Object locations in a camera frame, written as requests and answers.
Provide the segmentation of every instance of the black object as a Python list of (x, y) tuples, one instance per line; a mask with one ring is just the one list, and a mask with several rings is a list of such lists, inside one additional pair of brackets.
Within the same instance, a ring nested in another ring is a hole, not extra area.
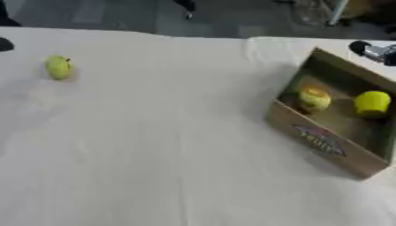
[(349, 49), (361, 57), (367, 57), (386, 66), (396, 66), (396, 45), (378, 47), (365, 41), (354, 41), (349, 44)]
[(191, 19), (193, 17), (193, 12), (196, 11), (196, 3), (194, 0), (173, 0), (176, 4), (183, 6), (186, 11), (186, 19)]
[(17, 21), (10, 19), (3, 0), (0, 0), (0, 26), (21, 26)]
[(14, 44), (5, 38), (0, 38), (0, 52), (10, 51), (14, 49)]

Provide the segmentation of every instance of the yellow apple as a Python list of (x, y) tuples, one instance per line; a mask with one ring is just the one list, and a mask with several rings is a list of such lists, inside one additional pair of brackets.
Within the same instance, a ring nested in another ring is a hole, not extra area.
[(70, 59), (63, 56), (50, 56), (45, 66), (51, 78), (56, 80), (67, 79), (72, 72)]

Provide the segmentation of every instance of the apple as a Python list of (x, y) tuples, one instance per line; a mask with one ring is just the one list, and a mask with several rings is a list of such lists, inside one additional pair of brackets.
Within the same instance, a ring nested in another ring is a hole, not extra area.
[(51, 78), (56, 80), (67, 79), (72, 72), (70, 59), (63, 56), (50, 56), (45, 66)]

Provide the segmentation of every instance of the cardboard box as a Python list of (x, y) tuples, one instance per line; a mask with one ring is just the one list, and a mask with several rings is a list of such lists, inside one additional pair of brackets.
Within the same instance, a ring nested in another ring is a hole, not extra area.
[[(307, 115), (297, 107), (302, 87), (318, 87), (332, 98), (328, 109)], [(355, 96), (370, 90), (388, 93), (393, 102), (386, 117), (363, 119)], [(396, 135), (396, 85), (320, 49), (314, 49), (285, 90), (271, 104), (268, 122), (297, 138), (359, 177), (370, 177), (392, 163)]]

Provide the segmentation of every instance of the table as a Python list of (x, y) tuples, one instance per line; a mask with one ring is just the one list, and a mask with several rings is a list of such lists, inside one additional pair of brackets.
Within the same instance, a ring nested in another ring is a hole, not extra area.
[[(0, 225), (394, 225), (394, 169), (350, 176), (262, 121), (318, 45), (0, 28)], [(76, 77), (48, 79), (48, 55)]]

